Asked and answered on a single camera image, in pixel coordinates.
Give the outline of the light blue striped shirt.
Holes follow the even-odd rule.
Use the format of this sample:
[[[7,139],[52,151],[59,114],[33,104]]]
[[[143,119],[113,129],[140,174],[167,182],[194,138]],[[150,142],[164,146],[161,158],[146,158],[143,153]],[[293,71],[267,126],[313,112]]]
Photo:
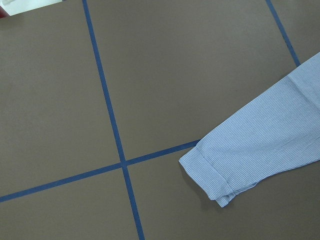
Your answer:
[[[316,54],[214,128],[179,163],[224,207],[260,181],[319,159]]]

